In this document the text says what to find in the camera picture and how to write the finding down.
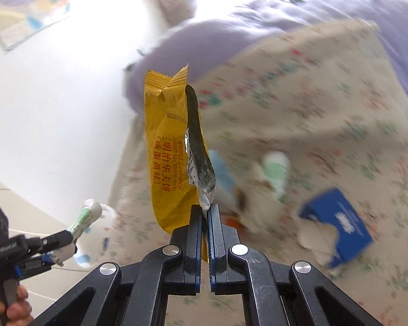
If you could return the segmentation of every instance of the food wrapper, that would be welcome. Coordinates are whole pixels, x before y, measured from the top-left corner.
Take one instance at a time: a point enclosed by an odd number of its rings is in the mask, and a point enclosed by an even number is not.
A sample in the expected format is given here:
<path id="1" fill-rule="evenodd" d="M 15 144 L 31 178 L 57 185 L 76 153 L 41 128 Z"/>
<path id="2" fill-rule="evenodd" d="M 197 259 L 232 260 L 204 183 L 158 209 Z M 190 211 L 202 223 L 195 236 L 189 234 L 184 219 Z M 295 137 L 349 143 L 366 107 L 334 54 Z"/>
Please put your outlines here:
<path id="1" fill-rule="evenodd" d="M 144 107 L 153 210 L 171 234 L 189 223 L 192 205 L 208 210 L 216 187 L 187 66 L 174 77 L 148 71 Z"/>

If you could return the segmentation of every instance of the blue cardboard box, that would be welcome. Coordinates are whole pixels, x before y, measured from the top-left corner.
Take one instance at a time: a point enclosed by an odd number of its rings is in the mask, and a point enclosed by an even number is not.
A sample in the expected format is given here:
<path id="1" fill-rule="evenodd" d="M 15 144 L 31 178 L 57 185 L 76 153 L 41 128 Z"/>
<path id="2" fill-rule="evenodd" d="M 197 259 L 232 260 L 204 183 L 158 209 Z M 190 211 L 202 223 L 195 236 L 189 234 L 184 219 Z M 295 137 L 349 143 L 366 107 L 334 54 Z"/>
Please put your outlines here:
<path id="1" fill-rule="evenodd" d="M 335 256 L 329 263 L 331 269 L 352 260 L 373 241 L 357 212 L 337 188 L 305 204 L 299 216 L 337 228 L 338 241 Z"/>

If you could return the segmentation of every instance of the floral fabric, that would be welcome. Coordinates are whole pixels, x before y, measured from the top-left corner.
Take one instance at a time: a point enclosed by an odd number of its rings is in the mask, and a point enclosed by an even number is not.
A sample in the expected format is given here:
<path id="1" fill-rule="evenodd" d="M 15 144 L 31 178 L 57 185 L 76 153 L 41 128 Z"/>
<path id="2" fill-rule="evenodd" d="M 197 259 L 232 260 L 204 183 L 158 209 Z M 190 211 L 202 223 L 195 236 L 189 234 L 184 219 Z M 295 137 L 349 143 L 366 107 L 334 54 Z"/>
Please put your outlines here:
<path id="1" fill-rule="evenodd" d="M 246 237 L 246 244 L 270 260 L 315 264 L 297 243 L 297 212 L 338 187 L 374 243 L 334 283 L 384 326 L 408 326 L 408 99 L 375 27 L 339 21 L 271 37 L 192 86 L 207 143 L 240 186 L 269 150 L 290 159 L 283 212 L 267 222 L 273 233 Z M 140 120 L 134 136 L 108 252 L 121 264 L 168 242 L 150 205 Z M 212 295 L 202 271 L 198 297 L 170 297 L 166 324 L 242 325 L 241 298 Z"/>

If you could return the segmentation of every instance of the lavender bedding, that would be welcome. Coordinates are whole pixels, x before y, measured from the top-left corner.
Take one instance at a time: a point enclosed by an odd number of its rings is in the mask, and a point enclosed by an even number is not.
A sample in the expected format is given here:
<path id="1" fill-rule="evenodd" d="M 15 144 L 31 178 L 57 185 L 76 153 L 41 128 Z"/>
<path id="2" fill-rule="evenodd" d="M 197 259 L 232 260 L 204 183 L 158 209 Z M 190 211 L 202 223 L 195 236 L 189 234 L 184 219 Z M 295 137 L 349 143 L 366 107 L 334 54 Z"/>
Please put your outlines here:
<path id="1" fill-rule="evenodd" d="M 189 82 L 274 33 L 342 18 L 376 22 L 398 80 L 408 94 L 408 0 L 193 0 L 196 16 L 169 31 L 127 74 L 129 104 L 143 113 L 148 69 L 173 75 L 189 64 Z"/>

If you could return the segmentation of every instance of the round metal bolt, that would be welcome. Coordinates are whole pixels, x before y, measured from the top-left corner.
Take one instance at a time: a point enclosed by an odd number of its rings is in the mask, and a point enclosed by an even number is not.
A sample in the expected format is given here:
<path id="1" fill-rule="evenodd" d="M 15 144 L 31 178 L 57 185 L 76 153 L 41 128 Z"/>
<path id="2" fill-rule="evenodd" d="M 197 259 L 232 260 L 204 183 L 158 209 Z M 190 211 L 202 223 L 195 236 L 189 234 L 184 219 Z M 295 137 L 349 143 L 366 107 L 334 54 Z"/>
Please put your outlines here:
<path id="1" fill-rule="evenodd" d="M 235 255 L 242 256 L 248 252 L 248 247 L 242 244 L 237 244 L 231 248 L 231 252 Z"/>
<path id="2" fill-rule="evenodd" d="M 175 245 L 166 245 L 162 251 L 166 256 L 175 256 L 180 252 L 180 249 Z"/>
<path id="3" fill-rule="evenodd" d="M 100 266 L 100 273 L 102 275 L 111 275 L 112 273 L 115 273 L 116 271 L 116 266 L 113 263 L 104 263 Z"/>
<path id="4" fill-rule="evenodd" d="M 308 262 L 299 261 L 295 263 L 296 272 L 306 274 L 311 271 L 311 266 Z"/>

